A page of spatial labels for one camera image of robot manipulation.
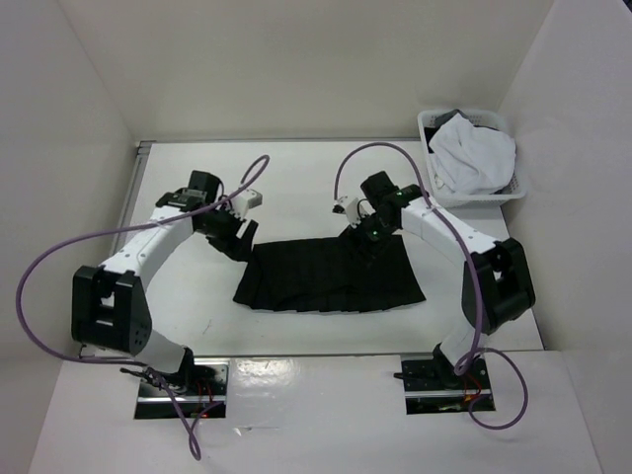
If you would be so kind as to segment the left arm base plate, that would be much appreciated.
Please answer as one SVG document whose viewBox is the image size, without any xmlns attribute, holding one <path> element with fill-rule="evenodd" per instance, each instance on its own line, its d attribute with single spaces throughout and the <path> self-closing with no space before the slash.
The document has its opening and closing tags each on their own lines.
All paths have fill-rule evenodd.
<svg viewBox="0 0 632 474">
<path fill-rule="evenodd" d="M 229 375 L 227 360 L 197 363 L 200 376 L 187 388 L 171 386 L 180 410 L 186 419 L 223 419 Z M 143 377 L 138 386 L 133 417 L 136 420 L 174 420 L 178 413 L 167 392 Z"/>
</svg>

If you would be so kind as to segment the black skirt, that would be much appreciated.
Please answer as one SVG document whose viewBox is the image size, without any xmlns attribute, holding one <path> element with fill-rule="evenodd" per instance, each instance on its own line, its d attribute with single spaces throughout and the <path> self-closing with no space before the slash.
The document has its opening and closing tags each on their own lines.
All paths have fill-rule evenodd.
<svg viewBox="0 0 632 474">
<path fill-rule="evenodd" d="M 374 312 L 426 300 L 403 239 L 366 265 L 338 237 L 257 244 L 233 301 L 273 312 Z"/>
</svg>

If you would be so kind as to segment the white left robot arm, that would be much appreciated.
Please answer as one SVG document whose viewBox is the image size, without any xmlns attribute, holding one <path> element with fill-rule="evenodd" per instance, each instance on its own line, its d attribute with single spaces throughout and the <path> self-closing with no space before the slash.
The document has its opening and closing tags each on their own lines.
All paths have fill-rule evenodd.
<svg viewBox="0 0 632 474">
<path fill-rule="evenodd" d="M 212 377 L 193 351 L 154 328 L 145 291 L 173 252 L 198 233 L 218 252 L 245 262 L 258 224 L 247 219 L 262 195 L 246 189 L 233 198 L 220 194 L 221 180 L 194 171 L 184 188 L 162 195 L 150 228 L 136 233 L 117 253 L 73 276 L 71 336 L 74 341 L 133 356 L 144 365 L 138 377 L 178 395 Z"/>
</svg>

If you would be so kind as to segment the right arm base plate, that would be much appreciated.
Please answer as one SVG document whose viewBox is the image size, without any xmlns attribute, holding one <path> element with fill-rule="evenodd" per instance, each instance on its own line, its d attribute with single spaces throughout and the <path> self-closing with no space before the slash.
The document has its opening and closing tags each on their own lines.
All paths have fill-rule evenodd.
<svg viewBox="0 0 632 474">
<path fill-rule="evenodd" d="M 496 410 L 487 365 L 476 357 L 465 375 L 430 354 L 402 355 L 393 377 L 402 382 L 408 415 L 467 413 Z"/>
</svg>

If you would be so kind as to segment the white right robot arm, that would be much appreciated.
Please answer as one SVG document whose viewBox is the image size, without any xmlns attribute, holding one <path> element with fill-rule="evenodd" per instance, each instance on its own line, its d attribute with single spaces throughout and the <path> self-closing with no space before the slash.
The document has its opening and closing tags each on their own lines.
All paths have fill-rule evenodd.
<svg viewBox="0 0 632 474">
<path fill-rule="evenodd" d="M 345 215 L 342 233 L 352 254 L 372 264 L 398 231 L 404 231 L 446 257 L 462 271 L 462 316 L 433 352 L 433 377 L 444 388 L 462 381 L 486 337 L 519 318 L 535 303 L 534 287 L 522 245 L 485 234 L 440 206 L 420 186 L 395 186 L 385 172 L 360 186 L 372 207 L 358 198 L 336 197 Z"/>
</svg>

